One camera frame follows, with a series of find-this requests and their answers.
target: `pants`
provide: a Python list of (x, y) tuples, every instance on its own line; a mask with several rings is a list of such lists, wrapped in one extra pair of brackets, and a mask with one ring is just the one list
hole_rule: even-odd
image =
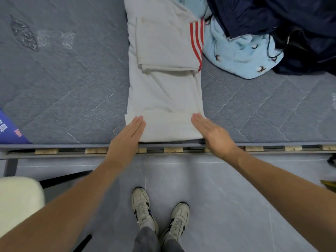
[(152, 229), (143, 227), (140, 229), (134, 241), (133, 252), (184, 252), (181, 245), (175, 239), (166, 240), (160, 249), (159, 239)]

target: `light blue fleece garment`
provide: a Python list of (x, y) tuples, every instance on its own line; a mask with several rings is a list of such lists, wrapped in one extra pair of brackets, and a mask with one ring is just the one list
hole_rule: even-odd
[[(206, 0), (177, 0), (191, 10), (198, 18), (208, 16)], [(221, 26), (212, 17), (206, 22), (204, 29), (203, 54), (215, 66), (236, 74), (245, 79), (256, 78), (274, 66), (283, 58), (283, 53), (271, 59), (267, 56), (269, 34), (247, 34), (234, 39), (228, 39)], [(275, 49), (271, 37), (268, 53), (276, 56), (281, 50)]]

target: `white sneaker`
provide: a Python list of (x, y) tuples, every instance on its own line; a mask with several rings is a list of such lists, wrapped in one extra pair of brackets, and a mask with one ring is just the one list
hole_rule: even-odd
[(186, 203), (179, 203), (174, 208), (170, 217), (170, 224), (161, 236), (161, 242), (174, 238), (179, 241), (187, 227), (190, 218), (190, 208)]
[(148, 194), (142, 187), (137, 187), (133, 190), (132, 208), (140, 229), (148, 226), (158, 235), (159, 225), (152, 216), (151, 209), (149, 208)]

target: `person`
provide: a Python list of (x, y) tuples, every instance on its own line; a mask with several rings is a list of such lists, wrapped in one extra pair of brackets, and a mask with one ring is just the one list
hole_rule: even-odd
[[(318, 251), (336, 247), (336, 194), (238, 148), (222, 127), (201, 114), (191, 122), (205, 138), (213, 155), (245, 177), (278, 212)], [(0, 251), (69, 251), (99, 205), (104, 192), (131, 163), (145, 129), (143, 117), (135, 117), (110, 143), (104, 161), (86, 178), (0, 238)], [(132, 193), (132, 207), (140, 225), (134, 252), (159, 251), (157, 223), (145, 190)], [(190, 218), (186, 203), (173, 210), (163, 232), (163, 251), (183, 251), (178, 240)]]

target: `gray mattress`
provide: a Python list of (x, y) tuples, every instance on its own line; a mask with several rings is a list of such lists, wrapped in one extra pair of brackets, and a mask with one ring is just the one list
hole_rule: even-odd
[[(11, 16), (39, 51), (23, 47)], [(129, 89), (123, 0), (0, 0), (0, 108), (35, 144), (107, 144)], [(238, 143), (336, 142), (336, 77), (245, 80), (204, 57), (204, 112)]]

